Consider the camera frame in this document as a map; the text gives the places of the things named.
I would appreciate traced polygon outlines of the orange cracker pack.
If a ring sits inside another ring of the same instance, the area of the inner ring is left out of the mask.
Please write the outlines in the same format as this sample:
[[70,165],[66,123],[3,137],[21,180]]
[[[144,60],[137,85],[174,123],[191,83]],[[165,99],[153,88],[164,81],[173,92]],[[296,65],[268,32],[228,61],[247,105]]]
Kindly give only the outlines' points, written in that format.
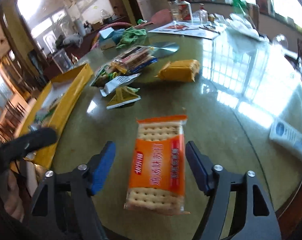
[[139,120],[129,176],[127,210],[186,214],[185,137],[187,115]]

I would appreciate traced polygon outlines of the yellow triangular snack packet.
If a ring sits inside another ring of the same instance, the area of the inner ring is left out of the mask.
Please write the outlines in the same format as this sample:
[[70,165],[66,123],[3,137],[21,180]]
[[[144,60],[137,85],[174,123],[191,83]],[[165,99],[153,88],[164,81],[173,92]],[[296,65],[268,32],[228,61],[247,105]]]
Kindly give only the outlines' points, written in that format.
[[128,86],[117,87],[115,95],[107,104],[107,109],[114,109],[139,101],[141,99],[141,97],[137,95],[139,90],[139,88],[131,88]]

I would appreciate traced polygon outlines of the yellow snack pack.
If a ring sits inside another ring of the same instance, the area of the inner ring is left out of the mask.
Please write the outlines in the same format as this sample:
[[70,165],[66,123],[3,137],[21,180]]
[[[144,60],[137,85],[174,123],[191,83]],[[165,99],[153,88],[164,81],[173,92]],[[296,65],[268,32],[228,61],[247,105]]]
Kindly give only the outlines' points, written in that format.
[[168,61],[156,77],[166,81],[194,82],[199,71],[200,63],[197,60]]

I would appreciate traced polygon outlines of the brown sandwich cracker pack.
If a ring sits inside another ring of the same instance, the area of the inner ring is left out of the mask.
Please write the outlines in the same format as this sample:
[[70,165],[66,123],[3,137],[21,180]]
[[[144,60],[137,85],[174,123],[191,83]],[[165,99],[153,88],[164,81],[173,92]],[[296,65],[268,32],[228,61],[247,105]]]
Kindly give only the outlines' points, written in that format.
[[158,62],[147,46],[133,46],[111,61],[111,66],[124,75],[139,73],[143,68]]

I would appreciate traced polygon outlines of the white cream tube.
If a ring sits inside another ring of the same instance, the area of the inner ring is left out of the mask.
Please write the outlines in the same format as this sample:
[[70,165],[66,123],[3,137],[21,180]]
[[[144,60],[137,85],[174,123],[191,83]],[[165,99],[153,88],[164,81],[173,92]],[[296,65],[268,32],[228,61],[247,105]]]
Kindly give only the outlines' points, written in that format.
[[290,151],[302,162],[302,134],[283,120],[275,119],[269,139]]

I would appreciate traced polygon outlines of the clear plastic cup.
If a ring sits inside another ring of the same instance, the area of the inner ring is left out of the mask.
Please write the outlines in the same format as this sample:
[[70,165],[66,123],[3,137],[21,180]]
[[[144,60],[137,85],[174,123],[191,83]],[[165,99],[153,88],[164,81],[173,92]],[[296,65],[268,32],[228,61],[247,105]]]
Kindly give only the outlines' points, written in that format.
[[52,59],[57,64],[62,73],[68,72],[74,67],[72,61],[70,60],[64,49],[56,51],[52,56]]

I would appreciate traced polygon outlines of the black phone stand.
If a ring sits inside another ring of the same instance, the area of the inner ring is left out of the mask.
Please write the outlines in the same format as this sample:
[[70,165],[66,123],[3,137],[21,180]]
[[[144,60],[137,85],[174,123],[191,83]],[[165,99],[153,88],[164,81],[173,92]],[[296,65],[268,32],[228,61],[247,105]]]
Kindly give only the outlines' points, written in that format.
[[297,39],[297,52],[285,49],[284,57],[302,76],[302,40]]

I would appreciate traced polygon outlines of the teal tissue box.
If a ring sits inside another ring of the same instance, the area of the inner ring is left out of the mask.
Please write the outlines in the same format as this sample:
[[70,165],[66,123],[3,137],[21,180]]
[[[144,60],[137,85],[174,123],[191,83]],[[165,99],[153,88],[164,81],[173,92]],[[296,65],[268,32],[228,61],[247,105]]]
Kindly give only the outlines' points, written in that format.
[[99,32],[98,46],[101,50],[116,47],[124,33],[125,29],[114,29],[109,27]]

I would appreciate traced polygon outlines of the green cloth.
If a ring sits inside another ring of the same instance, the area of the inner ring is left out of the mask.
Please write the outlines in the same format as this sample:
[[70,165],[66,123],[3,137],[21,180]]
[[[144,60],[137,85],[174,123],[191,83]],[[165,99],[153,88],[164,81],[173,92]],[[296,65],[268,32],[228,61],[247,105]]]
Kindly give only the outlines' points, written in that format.
[[124,31],[116,48],[121,49],[128,45],[131,45],[132,43],[136,42],[139,38],[145,37],[146,35],[146,29],[136,29],[134,27],[130,27]]

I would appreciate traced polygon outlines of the printed paper sheet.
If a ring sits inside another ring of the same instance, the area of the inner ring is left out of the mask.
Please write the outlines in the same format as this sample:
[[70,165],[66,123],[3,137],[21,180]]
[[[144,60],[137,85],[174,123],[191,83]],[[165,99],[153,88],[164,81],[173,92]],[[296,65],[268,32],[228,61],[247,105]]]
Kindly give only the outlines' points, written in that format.
[[204,38],[207,40],[214,40],[222,32],[224,32],[225,29],[225,24],[212,25],[172,21],[166,25],[149,30],[149,32],[157,34],[185,35],[190,37]]

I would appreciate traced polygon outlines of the white plastic bag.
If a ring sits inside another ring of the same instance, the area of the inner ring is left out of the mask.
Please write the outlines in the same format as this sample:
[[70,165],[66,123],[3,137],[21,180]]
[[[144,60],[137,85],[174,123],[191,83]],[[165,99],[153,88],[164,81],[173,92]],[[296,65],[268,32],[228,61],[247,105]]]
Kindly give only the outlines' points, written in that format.
[[225,19],[225,23],[227,29],[234,33],[242,34],[257,41],[269,42],[268,37],[260,34],[242,15],[232,13],[229,18]]

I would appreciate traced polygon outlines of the small clear bottle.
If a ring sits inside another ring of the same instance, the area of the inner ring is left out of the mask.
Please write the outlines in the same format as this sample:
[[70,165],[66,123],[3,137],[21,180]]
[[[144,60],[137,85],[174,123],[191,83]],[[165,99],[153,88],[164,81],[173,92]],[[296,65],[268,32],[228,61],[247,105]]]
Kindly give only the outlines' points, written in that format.
[[200,4],[197,14],[201,24],[206,24],[208,22],[208,12],[205,10],[204,4]]

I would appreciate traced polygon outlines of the white liquor bottle red label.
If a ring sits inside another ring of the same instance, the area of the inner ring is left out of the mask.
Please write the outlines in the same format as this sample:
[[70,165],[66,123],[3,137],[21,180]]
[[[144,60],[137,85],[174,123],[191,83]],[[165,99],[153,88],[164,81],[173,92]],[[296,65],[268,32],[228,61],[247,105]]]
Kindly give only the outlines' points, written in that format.
[[186,0],[180,0],[179,13],[183,21],[193,21],[191,4]]

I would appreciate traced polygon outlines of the pink plastic chair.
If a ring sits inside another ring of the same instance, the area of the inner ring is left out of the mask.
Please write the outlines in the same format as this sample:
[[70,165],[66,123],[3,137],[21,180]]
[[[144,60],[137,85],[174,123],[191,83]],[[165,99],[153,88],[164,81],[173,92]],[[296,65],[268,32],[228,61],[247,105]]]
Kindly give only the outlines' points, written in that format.
[[168,9],[162,9],[151,17],[151,22],[153,24],[166,24],[172,22],[171,12]]

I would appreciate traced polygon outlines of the glass jar black lid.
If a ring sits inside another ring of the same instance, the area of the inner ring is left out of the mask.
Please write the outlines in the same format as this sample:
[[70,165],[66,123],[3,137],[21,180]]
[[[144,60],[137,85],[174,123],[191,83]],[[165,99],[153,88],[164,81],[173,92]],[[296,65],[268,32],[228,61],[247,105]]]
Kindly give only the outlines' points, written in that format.
[[169,3],[172,19],[174,21],[182,21],[182,17],[179,11],[179,1],[178,0],[167,0]]

